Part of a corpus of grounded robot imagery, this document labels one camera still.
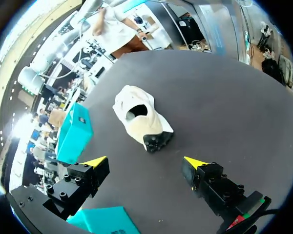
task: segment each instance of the dark gray table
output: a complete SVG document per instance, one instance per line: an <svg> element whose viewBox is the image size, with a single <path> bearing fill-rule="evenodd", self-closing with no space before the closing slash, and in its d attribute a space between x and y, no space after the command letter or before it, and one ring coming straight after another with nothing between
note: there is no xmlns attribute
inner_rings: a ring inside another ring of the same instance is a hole
<svg viewBox="0 0 293 234"><path fill-rule="evenodd" d="M152 94L175 130L162 151L145 152L114 114L125 85ZM127 54L85 106L94 138L80 162L107 156L111 173L83 207L124 206L142 233L213 234L222 223L183 179L183 156L216 161L245 185L246 195L258 190L269 196L270 208L282 204L293 184L293 95L238 61L191 51Z"/></svg>

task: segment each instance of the floor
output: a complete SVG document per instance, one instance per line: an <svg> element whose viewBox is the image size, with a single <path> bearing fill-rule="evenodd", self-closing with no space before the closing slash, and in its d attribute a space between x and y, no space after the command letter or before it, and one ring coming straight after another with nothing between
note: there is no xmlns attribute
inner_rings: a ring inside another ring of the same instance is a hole
<svg viewBox="0 0 293 234"><path fill-rule="evenodd" d="M256 68L259 71L262 71L262 62L264 61L263 53L257 48L256 45L252 44L252 48L254 50L253 55L253 67Z"/></svg>

